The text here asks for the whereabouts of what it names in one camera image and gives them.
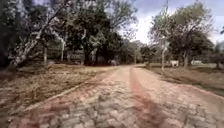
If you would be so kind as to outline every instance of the grass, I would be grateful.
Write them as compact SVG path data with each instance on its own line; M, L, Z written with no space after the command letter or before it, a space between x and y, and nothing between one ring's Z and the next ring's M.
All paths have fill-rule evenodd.
M164 76L165 81L190 84L224 97L224 71L216 70L214 64L194 65L187 69L166 67L164 72L159 64L152 64L150 70Z
M47 68L25 67L16 73L0 73L0 125L29 105L73 88L108 67L54 64Z

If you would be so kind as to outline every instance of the ground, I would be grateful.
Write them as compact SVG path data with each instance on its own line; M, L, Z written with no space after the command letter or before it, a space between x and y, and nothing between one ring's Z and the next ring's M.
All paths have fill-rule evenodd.
M224 99L164 81L136 66L116 67L26 108L9 128L223 128Z
M190 84L224 97L224 70L215 68L215 64L198 64L188 68L165 68L162 72L160 64L151 64L147 68L163 76L163 80L171 83Z
M25 108L77 88L83 82L113 67L84 67L52 64L26 66L17 72L0 72L0 126L7 127L8 117L16 116Z

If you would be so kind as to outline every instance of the sky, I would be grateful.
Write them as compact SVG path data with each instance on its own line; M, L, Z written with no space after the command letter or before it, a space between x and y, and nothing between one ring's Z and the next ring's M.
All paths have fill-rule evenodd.
M208 9L211 9L212 23L214 30L210 33L209 39L216 41L224 40L224 35L220 35L220 31L224 26L224 0L199 0L204 3ZM151 26L152 17L157 15L163 8L166 0L136 0L135 7L138 9L136 14L138 31L136 32L135 40L140 40L142 43L149 43L148 31ZM182 6L187 6L194 3L195 0L169 0L169 12L172 13Z

